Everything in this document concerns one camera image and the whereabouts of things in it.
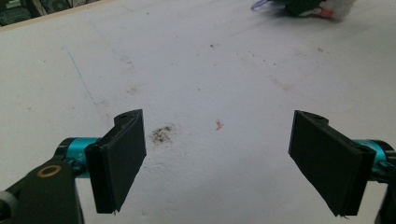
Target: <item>scratch mark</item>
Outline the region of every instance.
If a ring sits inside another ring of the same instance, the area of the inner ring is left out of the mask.
[[[223,125],[219,120],[216,120],[216,124],[218,125],[218,128],[216,129],[216,131],[220,131],[220,129],[222,129]]]
[[[99,28],[96,26],[96,24],[93,22],[92,19],[89,20],[89,24],[91,25],[91,27],[93,28],[93,30],[96,31],[97,34],[99,34],[99,36],[102,38],[102,40],[105,42],[105,44],[107,45],[108,48],[110,48],[111,52],[113,52],[113,54],[117,55],[117,56],[121,56],[120,53],[118,53],[113,45],[111,44],[110,41],[107,40],[107,38],[105,37],[105,35],[103,34],[103,32],[101,32],[99,30]]]
[[[85,82],[84,78],[82,77],[81,72],[78,69],[78,66],[76,64],[76,61],[74,60],[72,54],[70,53],[68,48],[65,48],[67,51],[67,54],[69,55],[70,59],[72,60],[73,65],[75,66],[77,72],[78,72],[78,76],[81,79],[82,85],[84,85],[85,90],[87,91],[88,95],[90,96],[91,100],[93,101],[93,103],[96,105],[95,99],[92,96],[92,93],[90,92],[90,89],[88,89],[87,83]]]

